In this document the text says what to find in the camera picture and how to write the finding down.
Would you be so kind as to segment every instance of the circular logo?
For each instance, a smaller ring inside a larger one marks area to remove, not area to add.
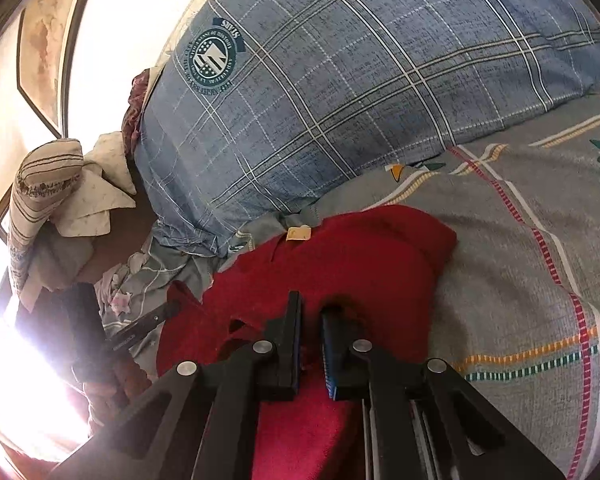
[[[200,86],[221,85],[235,68],[234,38],[222,28],[210,28],[194,40],[187,60],[191,76]]]

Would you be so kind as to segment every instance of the wall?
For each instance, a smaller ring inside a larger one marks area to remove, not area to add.
[[[132,79],[156,64],[191,0],[88,0],[75,45],[68,133],[87,152],[119,130]]]
[[[0,38],[0,199],[13,182],[24,156],[55,139],[16,86],[19,21],[19,17],[13,20]]]

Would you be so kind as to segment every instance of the human hand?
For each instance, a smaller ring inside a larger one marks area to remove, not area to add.
[[[135,399],[151,386],[146,372],[127,354],[113,365],[113,373],[129,400]],[[84,383],[84,394],[89,401],[89,434],[95,434],[120,412],[113,401],[117,387],[112,384]]]

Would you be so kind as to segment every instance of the red cloth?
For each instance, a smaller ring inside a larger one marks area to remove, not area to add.
[[[183,360],[214,362],[236,340],[258,339],[264,323],[283,314],[289,291],[298,290],[305,373],[294,402],[261,406],[253,479],[332,478],[353,444],[348,424],[360,408],[328,399],[318,345],[321,308],[343,305],[371,341],[399,359],[423,361],[436,280],[455,244],[451,229],[400,205],[326,219],[305,242],[270,240],[217,274],[202,304],[183,284],[170,287],[168,298],[183,309],[162,330],[158,373]]]

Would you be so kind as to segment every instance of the silver rivet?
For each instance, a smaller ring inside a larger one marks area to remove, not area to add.
[[[435,374],[441,374],[446,370],[446,363],[442,359],[432,359],[427,363],[427,368]]]
[[[180,375],[184,375],[185,377],[193,375],[194,373],[196,373],[197,369],[198,365],[195,364],[195,362],[193,361],[183,361],[178,365],[178,368],[176,368],[178,373]]]
[[[273,349],[273,345],[271,341],[266,341],[263,339],[262,341],[256,341],[253,344],[253,351],[256,354],[268,354]]]
[[[356,339],[353,342],[353,349],[356,352],[369,352],[374,346],[367,339]]]

